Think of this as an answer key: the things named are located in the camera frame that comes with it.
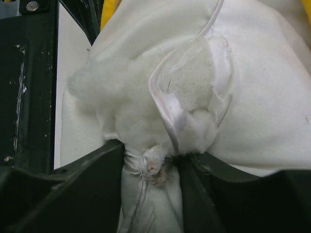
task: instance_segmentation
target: metal screw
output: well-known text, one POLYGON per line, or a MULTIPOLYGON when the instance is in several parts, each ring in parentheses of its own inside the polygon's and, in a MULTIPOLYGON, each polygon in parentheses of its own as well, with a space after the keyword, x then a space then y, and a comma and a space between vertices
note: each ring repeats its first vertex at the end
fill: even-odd
POLYGON ((39 3, 36 1, 31 1, 26 5, 27 11, 36 11, 39 8, 39 3))
POLYGON ((7 163, 7 162, 9 162, 11 159, 13 159, 13 157, 11 157, 11 156, 6 156, 6 157, 4 158, 4 161, 7 163))

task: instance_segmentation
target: yellow fabric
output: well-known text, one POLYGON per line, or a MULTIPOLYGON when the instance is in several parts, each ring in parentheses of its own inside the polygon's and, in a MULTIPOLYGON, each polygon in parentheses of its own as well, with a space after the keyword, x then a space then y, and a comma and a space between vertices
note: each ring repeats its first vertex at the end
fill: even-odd
POLYGON ((304 7, 306 9, 306 12, 309 16, 309 21, 311 24, 311 0, 301 0, 301 1, 302 1, 302 4, 304 5, 304 7))
POLYGON ((101 30, 113 16, 122 0, 105 0, 102 12, 101 30))

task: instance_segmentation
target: bolt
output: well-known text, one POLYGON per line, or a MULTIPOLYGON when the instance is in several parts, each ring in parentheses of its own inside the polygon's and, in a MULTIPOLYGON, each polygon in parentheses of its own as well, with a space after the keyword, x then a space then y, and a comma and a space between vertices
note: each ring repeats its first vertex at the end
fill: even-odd
POLYGON ((4 161, 7 163, 7 162, 9 162, 11 159, 13 159, 13 157, 11 157, 11 156, 6 156, 6 157, 4 158, 4 161))
POLYGON ((39 3, 36 1, 31 1, 26 5, 27 11, 36 11, 39 8, 39 3))

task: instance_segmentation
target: yellow object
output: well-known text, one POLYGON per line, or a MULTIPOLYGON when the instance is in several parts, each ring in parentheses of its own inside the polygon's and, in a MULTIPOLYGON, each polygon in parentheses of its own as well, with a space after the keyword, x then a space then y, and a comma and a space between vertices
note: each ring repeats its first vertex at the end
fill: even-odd
POLYGON ((122 0, 105 0, 102 12, 101 30, 113 16, 122 0))
POLYGON ((306 9, 306 12, 308 14, 309 21, 311 24, 311 0, 301 0, 301 1, 302 1, 302 4, 304 5, 304 7, 306 9))

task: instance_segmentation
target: yellow strap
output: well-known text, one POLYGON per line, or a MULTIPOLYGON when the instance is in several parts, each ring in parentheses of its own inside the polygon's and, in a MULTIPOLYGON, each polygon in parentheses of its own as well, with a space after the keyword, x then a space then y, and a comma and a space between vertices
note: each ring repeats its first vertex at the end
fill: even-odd
POLYGON ((102 12, 101 30, 113 16, 122 0, 105 0, 102 12))
POLYGON ((301 0, 301 1, 302 1, 302 4, 305 7, 305 10, 306 10, 306 12, 308 14, 309 21, 310 21, 310 24, 311 24, 311 0, 301 0))

